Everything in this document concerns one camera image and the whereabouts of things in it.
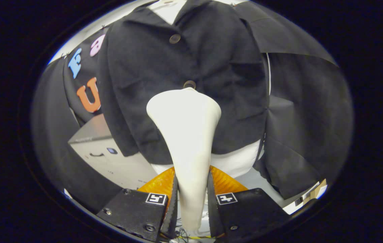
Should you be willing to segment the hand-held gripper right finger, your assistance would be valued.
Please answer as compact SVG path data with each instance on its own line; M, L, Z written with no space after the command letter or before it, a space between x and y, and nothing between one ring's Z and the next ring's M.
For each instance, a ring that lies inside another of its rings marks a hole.
M287 214L263 189L247 189L210 166L207 180L210 234L217 242L247 242L287 223Z

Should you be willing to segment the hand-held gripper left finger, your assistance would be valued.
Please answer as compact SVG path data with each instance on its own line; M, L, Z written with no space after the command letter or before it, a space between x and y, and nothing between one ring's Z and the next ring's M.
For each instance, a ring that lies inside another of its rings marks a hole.
M104 222L150 242L176 238L179 182L173 167L138 190L122 189L98 213Z

